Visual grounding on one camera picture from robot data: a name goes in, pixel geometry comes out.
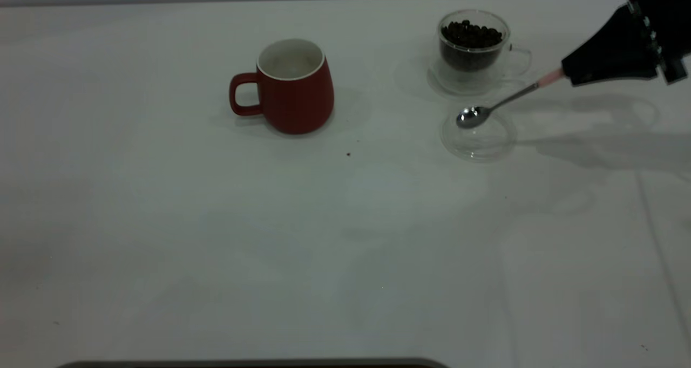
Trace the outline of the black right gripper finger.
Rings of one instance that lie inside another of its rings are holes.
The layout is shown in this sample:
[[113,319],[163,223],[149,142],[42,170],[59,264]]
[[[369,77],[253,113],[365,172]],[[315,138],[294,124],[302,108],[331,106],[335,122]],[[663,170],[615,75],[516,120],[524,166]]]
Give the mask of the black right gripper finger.
[[658,77],[657,70],[600,70],[600,71],[575,71],[565,70],[565,77],[573,87],[589,84],[604,83],[615,80],[642,80],[648,81]]
[[627,5],[561,61],[565,73],[656,73],[649,32]]

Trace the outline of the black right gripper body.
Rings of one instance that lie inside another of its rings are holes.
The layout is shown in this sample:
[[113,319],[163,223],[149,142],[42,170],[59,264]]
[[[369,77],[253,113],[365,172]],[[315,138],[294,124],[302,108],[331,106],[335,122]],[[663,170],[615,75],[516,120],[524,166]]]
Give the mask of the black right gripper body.
[[641,27],[642,46],[667,84],[688,77],[684,58],[690,52],[690,0],[627,0]]

